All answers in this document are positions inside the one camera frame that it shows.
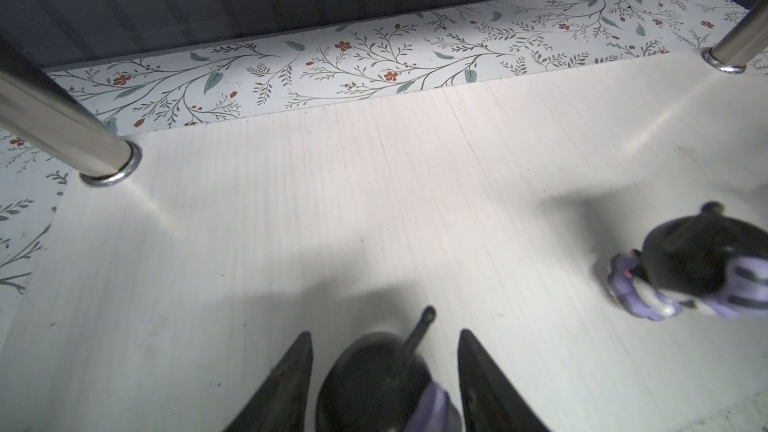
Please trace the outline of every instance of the black and purple figurine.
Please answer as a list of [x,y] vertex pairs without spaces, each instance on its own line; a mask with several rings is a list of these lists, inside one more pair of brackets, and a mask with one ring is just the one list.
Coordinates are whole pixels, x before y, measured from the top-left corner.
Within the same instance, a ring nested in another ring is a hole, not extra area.
[[718,202],[650,231],[643,251],[610,261],[608,288],[627,312],[659,322],[685,308],[768,317],[768,233],[726,217]]

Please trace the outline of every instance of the wooden surface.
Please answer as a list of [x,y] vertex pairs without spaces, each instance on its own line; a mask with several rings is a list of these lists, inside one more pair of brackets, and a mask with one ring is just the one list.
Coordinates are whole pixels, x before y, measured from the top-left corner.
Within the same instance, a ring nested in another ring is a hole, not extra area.
[[709,199],[768,226],[766,80],[695,52],[135,137],[71,181],[0,358],[3,430],[220,430],[303,330],[314,399],[404,334],[459,402],[471,328],[552,430],[673,430],[768,388],[768,322],[632,318],[608,259]]

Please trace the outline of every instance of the chrome pole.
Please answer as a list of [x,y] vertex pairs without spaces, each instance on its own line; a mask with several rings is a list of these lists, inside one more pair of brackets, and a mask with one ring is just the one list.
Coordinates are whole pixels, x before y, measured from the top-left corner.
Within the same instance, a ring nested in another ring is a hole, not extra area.
[[768,0],[761,0],[711,49],[702,53],[711,66],[742,73],[746,64],[768,47]]
[[76,168],[90,186],[119,182],[141,157],[138,146],[118,137],[3,40],[0,126]]

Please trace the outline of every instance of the floral pattern border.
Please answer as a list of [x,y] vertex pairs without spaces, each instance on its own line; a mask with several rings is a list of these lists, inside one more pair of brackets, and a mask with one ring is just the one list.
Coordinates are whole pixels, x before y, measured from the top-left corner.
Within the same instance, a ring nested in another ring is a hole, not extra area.
[[[711,46],[745,13],[729,0],[493,0],[50,76],[129,134]],[[768,56],[750,73],[768,75]],[[0,130],[0,348],[70,172]]]

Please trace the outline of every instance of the metal ring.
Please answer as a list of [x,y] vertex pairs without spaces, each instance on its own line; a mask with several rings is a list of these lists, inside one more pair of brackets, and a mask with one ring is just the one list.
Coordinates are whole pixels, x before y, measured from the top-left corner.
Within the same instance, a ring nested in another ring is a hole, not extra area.
[[123,168],[111,176],[106,177],[91,177],[80,174],[80,180],[82,180],[88,187],[110,187],[118,182],[122,182],[123,179],[136,170],[139,166],[139,162],[141,162],[141,148],[130,140],[126,140],[126,143],[130,147],[130,159],[125,163]]
[[746,70],[746,66],[727,66],[718,59],[715,59],[715,56],[712,55],[712,49],[704,49],[701,52],[701,57],[704,59],[704,62],[725,73],[742,73]]

